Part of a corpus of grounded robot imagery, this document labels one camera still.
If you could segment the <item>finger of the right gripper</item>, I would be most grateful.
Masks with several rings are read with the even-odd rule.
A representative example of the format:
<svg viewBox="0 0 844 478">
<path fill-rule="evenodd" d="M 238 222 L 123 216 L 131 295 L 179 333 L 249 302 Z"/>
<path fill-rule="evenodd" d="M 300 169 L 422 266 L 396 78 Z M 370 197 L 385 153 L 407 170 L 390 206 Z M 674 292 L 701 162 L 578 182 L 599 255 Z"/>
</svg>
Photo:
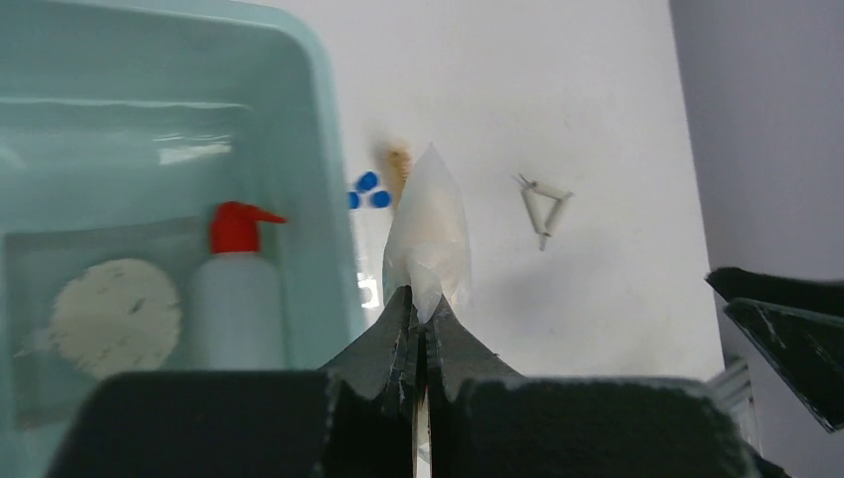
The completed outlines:
<svg viewBox="0 0 844 478">
<path fill-rule="evenodd" d="M 843 316 L 843 281 L 810 281 L 724 267 L 706 282 L 727 302 L 749 299 L 788 308 Z"/>
<path fill-rule="evenodd" d="M 843 429 L 843 319 L 751 299 L 725 314 L 827 432 Z"/>
</svg>

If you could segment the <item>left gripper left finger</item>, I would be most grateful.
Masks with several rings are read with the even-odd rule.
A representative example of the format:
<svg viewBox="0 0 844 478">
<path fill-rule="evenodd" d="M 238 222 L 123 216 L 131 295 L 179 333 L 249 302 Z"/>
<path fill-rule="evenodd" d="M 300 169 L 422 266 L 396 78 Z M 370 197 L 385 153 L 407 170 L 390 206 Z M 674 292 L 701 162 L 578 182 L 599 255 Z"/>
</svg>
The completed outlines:
<svg viewBox="0 0 844 478">
<path fill-rule="evenodd" d="M 86 398 L 51 477 L 411 477 L 417 320 L 409 287 L 313 370 L 114 375 Z"/>
</svg>

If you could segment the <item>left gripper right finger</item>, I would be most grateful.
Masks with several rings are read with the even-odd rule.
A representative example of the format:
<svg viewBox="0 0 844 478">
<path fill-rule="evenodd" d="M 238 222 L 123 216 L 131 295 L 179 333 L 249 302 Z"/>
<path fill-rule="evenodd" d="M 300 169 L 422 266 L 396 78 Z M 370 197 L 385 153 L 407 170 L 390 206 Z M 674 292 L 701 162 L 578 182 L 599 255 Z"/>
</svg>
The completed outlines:
<svg viewBox="0 0 844 478">
<path fill-rule="evenodd" d="M 436 477 L 754 477 L 754 455 L 702 382 L 530 377 L 441 301 L 425 327 Z"/>
</svg>

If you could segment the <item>red cap wash bottle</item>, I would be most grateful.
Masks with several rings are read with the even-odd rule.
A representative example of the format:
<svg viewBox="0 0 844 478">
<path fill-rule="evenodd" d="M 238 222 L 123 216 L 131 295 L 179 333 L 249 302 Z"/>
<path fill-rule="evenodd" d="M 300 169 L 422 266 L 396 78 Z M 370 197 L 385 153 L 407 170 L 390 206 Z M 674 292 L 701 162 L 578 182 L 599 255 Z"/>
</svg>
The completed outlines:
<svg viewBox="0 0 844 478">
<path fill-rule="evenodd" d="M 209 226 L 210 257 L 192 281 L 191 353 L 201 368 L 284 366 L 281 276 L 261 255 L 264 222 L 287 219 L 236 201 L 216 208 Z"/>
</svg>

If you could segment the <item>beige sponge block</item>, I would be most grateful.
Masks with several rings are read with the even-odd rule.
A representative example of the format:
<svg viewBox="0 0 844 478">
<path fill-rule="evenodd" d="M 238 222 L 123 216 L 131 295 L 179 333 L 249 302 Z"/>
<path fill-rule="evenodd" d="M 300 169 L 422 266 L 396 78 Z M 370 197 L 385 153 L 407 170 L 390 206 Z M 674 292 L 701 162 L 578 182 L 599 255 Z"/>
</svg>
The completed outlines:
<svg viewBox="0 0 844 478">
<path fill-rule="evenodd" d="M 445 300 L 466 308 L 472 289 L 469 230 L 461 191 L 436 147 L 414 163 L 389 230 L 382 261 L 384 296 L 411 288 L 425 324 Z"/>
</svg>

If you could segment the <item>tan test tube brush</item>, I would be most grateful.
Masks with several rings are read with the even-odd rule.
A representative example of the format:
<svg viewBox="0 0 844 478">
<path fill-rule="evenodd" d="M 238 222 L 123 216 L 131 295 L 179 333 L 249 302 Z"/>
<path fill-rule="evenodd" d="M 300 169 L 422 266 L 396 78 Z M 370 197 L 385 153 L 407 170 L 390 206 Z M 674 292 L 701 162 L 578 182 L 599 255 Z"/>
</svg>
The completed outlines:
<svg viewBox="0 0 844 478">
<path fill-rule="evenodd" d="M 413 157 L 410 148 L 404 143 L 385 143 L 381 148 L 379 160 L 386 182 L 386 189 L 392 197 L 392 208 L 396 209 L 413 168 Z"/>
</svg>

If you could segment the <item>teal storage bin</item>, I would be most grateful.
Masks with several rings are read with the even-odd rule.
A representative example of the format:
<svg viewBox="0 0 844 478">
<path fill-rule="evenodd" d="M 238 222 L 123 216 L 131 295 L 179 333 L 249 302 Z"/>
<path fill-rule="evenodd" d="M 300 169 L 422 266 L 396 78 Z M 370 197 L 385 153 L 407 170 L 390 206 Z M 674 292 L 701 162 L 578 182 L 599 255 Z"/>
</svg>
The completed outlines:
<svg viewBox="0 0 844 478">
<path fill-rule="evenodd" d="M 365 327 L 329 60 L 288 12 L 234 1 L 1 5 L 1 473 L 41 477 L 97 380 L 52 348 L 60 291 L 139 259 L 182 303 L 216 206 L 261 226 L 285 368 Z"/>
</svg>

